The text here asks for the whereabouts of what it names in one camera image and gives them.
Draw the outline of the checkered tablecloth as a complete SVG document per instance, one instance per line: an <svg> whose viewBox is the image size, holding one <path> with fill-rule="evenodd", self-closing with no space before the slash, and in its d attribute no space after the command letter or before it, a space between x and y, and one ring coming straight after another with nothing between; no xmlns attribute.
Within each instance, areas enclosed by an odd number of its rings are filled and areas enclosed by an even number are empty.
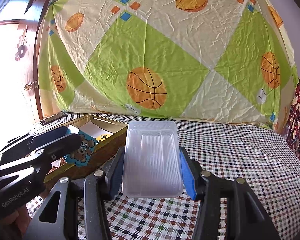
<svg viewBox="0 0 300 240"><path fill-rule="evenodd" d="M179 144L215 176L244 178L281 239L300 239L300 160L284 137L256 126L176 121ZM191 239L199 204L188 195L106 202L113 239Z"/></svg>

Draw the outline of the yellow face toy block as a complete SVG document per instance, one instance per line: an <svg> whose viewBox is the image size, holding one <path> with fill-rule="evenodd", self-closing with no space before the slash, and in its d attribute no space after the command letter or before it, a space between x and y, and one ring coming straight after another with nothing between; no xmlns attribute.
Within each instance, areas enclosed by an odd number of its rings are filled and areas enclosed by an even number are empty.
<svg viewBox="0 0 300 240"><path fill-rule="evenodd" d="M99 135L97 138L96 138L96 141L99 143L99 142L102 142L104 140L106 140L107 138L109 138L110 136L112 136L112 134L110 133L104 133L104 134L101 134Z"/></svg>

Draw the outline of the wooden door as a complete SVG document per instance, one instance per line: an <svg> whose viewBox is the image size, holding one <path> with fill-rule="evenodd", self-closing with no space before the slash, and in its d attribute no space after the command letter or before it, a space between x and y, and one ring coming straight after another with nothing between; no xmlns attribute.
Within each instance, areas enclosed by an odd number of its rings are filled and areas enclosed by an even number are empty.
<svg viewBox="0 0 300 240"><path fill-rule="evenodd" d="M4 0L0 13L11 0ZM38 88L38 56L39 41L37 41L39 27L47 12L50 0L29 0L28 5L19 18L1 20L1 25L18 25L18 42L15 60L22 68L23 77L20 79L32 111L34 120L43 118Z"/></svg>

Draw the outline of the gold metal tin tray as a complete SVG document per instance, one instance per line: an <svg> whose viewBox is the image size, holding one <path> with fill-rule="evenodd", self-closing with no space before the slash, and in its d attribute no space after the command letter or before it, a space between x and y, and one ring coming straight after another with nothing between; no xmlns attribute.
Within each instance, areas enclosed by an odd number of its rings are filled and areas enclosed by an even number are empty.
<svg viewBox="0 0 300 240"><path fill-rule="evenodd" d="M90 114L71 121L64 117L61 121L64 123L50 123L48 130L65 126L66 135L79 135L81 145L66 154L63 165L53 168L46 175L44 184L49 189L62 177L69 177L71 180L86 177L114 156L126 142L127 124L118 121Z"/></svg>

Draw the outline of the clear plastic lid box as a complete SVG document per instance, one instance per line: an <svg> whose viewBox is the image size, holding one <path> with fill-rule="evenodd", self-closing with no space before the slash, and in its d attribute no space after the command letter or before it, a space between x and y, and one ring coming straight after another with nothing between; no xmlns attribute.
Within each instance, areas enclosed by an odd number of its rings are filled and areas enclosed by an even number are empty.
<svg viewBox="0 0 300 240"><path fill-rule="evenodd" d="M175 122L131 121L125 145L123 195L129 198L172 198L182 192Z"/></svg>

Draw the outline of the basketball pattern bed sheet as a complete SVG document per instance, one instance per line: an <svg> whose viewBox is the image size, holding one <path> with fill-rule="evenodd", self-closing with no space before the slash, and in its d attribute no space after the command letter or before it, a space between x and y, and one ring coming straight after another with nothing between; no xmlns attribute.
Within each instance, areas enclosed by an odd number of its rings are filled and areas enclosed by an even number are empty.
<svg viewBox="0 0 300 240"><path fill-rule="evenodd" d="M270 0L57 0L37 41L45 116L108 112L281 132L298 82Z"/></svg>

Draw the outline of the black smartphone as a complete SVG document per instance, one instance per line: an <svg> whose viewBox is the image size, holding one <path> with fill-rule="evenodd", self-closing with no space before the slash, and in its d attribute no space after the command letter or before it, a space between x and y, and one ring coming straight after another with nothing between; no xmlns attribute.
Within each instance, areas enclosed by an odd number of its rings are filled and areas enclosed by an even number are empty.
<svg viewBox="0 0 300 240"><path fill-rule="evenodd" d="M52 115L52 116L47 117L47 118L45 118L45 119L43 119L43 120L40 120L39 122L44 126L44 125L47 125L47 124L49 124L49 123L51 123L51 122L53 122L53 121L56 121L56 120L58 120L58 119L60 119L60 118L63 118L63 117L65 117L65 116L66 116L66 113L64 113L64 112L59 112L59 113L57 113L57 114L55 114L55 115Z"/></svg>

